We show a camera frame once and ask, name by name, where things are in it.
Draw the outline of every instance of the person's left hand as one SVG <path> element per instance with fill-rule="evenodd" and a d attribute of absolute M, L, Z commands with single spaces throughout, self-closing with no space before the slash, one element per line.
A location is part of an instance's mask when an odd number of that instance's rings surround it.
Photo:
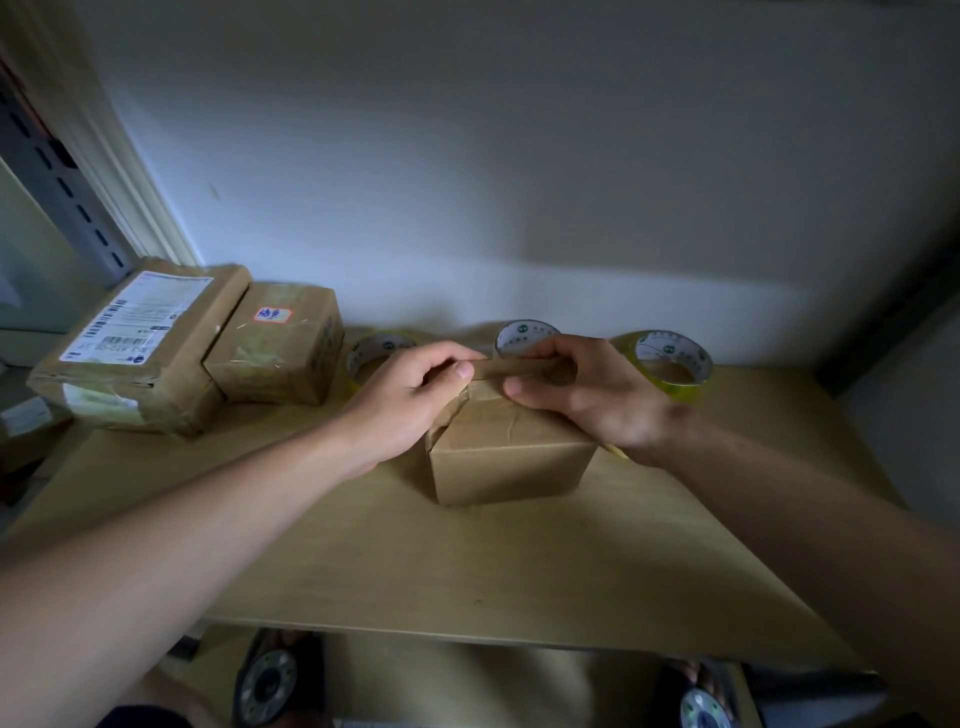
<path fill-rule="evenodd" d="M 358 473 L 366 473 L 377 463 L 412 447 L 440 411 L 469 384 L 473 376 L 469 361 L 486 358 L 452 341 L 392 354 L 332 423 L 346 436 Z M 447 362 L 453 363 L 429 383 L 423 383 L 431 369 Z"/>

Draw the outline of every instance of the person's right arm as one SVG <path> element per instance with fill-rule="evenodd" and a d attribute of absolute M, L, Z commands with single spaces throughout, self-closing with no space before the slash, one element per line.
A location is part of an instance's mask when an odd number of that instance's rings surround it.
<path fill-rule="evenodd" d="M 511 377 L 504 391 L 565 414 L 680 480 L 790 589 L 938 725 L 960 711 L 960 540 L 851 483 L 677 404 L 603 339 L 555 336 L 574 384 Z"/>

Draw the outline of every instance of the person's left arm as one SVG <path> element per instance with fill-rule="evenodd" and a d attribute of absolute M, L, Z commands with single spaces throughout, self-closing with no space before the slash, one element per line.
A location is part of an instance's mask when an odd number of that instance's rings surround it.
<path fill-rule="evenodd" d="M 4 723 L 96 723 L 319 497 L 414 445 L 479 358 L 452 342 L 396 353 L 328 423 L 0 573 Z"/>

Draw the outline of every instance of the cardboard box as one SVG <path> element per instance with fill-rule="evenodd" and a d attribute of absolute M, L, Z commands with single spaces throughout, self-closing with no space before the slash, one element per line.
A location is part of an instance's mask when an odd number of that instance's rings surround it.
<path fill-rule="evenodd" d="M 331 289 L 254 283 L 204 366 L 230 401 L 321 404 L 343 340 Z"/>
<path fill-rule="evenodd" d="M 503 397 L 504 376 L 544 373 L 555 362 L 474 362 L 473 382 L 426 436 L 441 505 L 475 505 L 570 493 L 596 452 L 596 441 L 555 412 Z"/>
<path fill-rule="evenodd" d="M 73 421 L 66 409 L 27 386 L 29 374 L 12 367 L 0 376 L 0 473 L 42 460 Z"/>
<path fill-rule="evenodd" d="M 242 265 L 145 260 L 61 339 L 28 383 L 100 426 L 196 435 L 224 400 L 204 357 L 250 280 Z"/>

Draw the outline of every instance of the wooden table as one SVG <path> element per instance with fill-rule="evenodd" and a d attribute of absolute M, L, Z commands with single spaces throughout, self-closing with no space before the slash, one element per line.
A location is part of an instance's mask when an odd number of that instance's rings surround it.
<path fill-rule="evenodd" d="M 715 421 L 899 501 L 806 373 L 721 368 Z M 328 417 L 232 405 L 186 443 L 98 430 L 17 529 L 62 531 Z M 420 449 L 323 500 L 210 607 L 211 619 L 491 643 L 713 655 L 771 665 L 861 660 L 683 486 L 599 450 L 568 497 L 443 508 Z"/>

